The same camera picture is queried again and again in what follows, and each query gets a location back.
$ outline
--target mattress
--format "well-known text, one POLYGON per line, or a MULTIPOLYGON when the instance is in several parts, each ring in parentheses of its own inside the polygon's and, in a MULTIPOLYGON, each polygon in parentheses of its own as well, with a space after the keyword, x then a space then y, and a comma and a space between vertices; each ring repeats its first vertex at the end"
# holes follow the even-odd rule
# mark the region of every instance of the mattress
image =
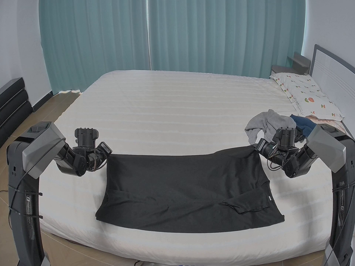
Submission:
MULTIPOLYGON (((165 71, 113 71, 92 84, 55 122, 70 146, 74 130, 93 127, 115 154, 196 155, 246 146, 244 127, 256 114, 295 109, 270 79, 165 71)), ((332 223, 331 171, 318 159, 290 179, 270 171, 285 222, 224 233, 165 233, 123 228, 95 219, 106 169, 62 174, 54 161, 40 178, 41 227, 126 258, 170 265, 258 265, 325 248, 332 223)))

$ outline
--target robotic arm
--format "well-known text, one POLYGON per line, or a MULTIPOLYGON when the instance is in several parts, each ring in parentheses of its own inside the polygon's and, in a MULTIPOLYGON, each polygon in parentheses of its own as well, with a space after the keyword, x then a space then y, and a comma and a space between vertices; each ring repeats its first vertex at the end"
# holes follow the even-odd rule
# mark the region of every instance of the robotic arm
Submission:
POLYGON ((39 176, 52 160, 59 170, 69 175, 82 176, 96 171, 112 150, 101 142, 96 129, 75 130, 77 147, 71 149, 65 137, 52 122, 39 122, 22 133, 6 150, 9 165, 9 220, 15 240, 18 266, 50 266, 43 251, 39 227, 39 176))
POLYGON ((336 128, 317 125, 307 138, 303 148, 294 146, 295 130, 278 129, 274 143, 261 139, 255 149, 268 161, 279 165, 285 174, 297 177, 308 173, 319 157, 332 171, 333 223, 331 236, 326 244, 322 265, 348 266, 353 253, 351 239, 355 224, 355 141, 336 128))

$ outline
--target floral pillowcase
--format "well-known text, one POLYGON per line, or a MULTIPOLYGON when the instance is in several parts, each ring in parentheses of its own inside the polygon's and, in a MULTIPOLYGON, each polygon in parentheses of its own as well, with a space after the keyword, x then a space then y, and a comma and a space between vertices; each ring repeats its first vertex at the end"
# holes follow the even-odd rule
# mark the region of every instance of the floral pillowcase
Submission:
POLYGON ((300 116, 312 115, 319 119, 343 120, 340 110, 322 93, 311 76, 277 73, 271 75, 271 78, 286 93, 300 116))

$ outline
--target brown floor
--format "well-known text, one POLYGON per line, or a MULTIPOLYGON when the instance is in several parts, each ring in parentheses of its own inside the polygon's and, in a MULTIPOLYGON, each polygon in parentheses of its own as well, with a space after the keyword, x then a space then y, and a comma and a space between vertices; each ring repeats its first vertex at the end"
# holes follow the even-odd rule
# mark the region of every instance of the brown floor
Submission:
MULTIPOLYGON (((79 93, 57 94, 47 101, 38 111, 31 114, 6 143, 0 148, 0 190, 7 190, 8 172, 6 164, 6 147, 11 144, 26 128, 42 121, 55 121, 73 103, 79 93)), ((18 262, 18 256, 8 225, 8 194, 0 193, 0 265, 12 266, 18 262)), ((133 266, 135 260, 122 258, 96 249, 76 245, 61 237, 42 232, 42 242, 47 251, 51 266, 133 266)), ((266 264, 268 266, 321 266, 324 251, 266 264)))

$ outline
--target teal curtain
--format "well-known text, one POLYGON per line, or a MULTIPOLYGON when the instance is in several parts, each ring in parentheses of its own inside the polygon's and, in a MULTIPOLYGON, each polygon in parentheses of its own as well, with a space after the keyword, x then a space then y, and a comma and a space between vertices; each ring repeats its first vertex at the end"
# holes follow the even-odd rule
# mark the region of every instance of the teal curtain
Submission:
POLYGON ((150 69, 146 0, 39 0, 39 23, 53 93, 150 69))
POLYGON ((305 0, 148 0, 152 70, 267 78, 301 52, 305 0))

